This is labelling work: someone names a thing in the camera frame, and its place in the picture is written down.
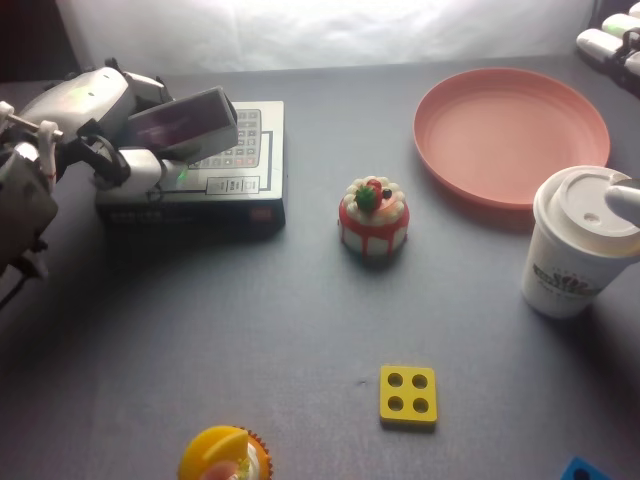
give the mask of white paper cup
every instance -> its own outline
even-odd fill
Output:
[[[640,229],[605,202],[611,183],[628,178],[602,167],[571,167],[536,193],[536,227],[522,293],[540,313],[580,313],[627,266],[640,260]]]

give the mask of red icing drip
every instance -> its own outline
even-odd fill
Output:
[[[344,229],[348,228],[349,230],[357,233],[362,238],[362,254],[366,255],[368,253],[369,247],[369,237],[380,238],[381,240],[386,240],[387,247],[387,255],[391,255],[393,253],[393,237],[395,233],[406,226],[409,225],[409,207],[405,203],[404,212],[402,217],[395,223],[389,223],[387,225],[381,226],[371,226],[371,225],[362,225],[358,221],[349,217],[347,214],[347,209],[344,208],[342,201],[340,202],[340,223],[342,224],[342,241],[344,242]]]

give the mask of blue block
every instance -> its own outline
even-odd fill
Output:
[[[560,480],[611,480],[579,457],[575,457]]]

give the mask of cup logo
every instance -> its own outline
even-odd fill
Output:
[[[561,292],[570,293],[579,297],[595,297],[602,291],[601,288],[594,288],[588,282],[581,280],[575,273],[561,275],[560,273],[548,274],[536,264],[533,265],[533,273],[536,274],[543,283]]]

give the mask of gray tablecloth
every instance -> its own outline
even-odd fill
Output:
[[[69,170],[51,277],[0,316],[0,477],[171,479],[196,433],[234,424],[263,436],[281,480],[551,480],[574,455],[640,478],[640,267],[577,323],[538,317],[519,292],[531,219],[460,201],[415,153],[422,95],[497,65],[581,91],[610,129],[610,166],[640,176],[640,100],[574,57],[166,78],[177,97],[221,84],[284,100],[287,226],[254,242],[111,239],[89,169]],[[388,269],[338,241],[338,201],[369,174],[411,208]],[[434,433],[381,428],[386,363],[435,369]]]

